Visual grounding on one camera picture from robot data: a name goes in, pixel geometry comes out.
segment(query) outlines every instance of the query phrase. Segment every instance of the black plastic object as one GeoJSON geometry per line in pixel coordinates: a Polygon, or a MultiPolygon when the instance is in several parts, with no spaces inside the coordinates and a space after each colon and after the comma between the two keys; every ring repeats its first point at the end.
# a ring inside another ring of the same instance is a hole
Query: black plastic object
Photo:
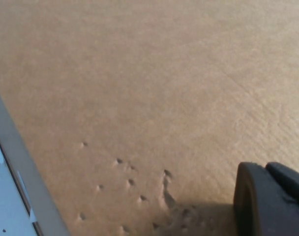
{"type": "Polygon", "coordinates": [[[299,236],[299,173],[276,162],[241,162],[234,210],[239,236],[299,236]]]}

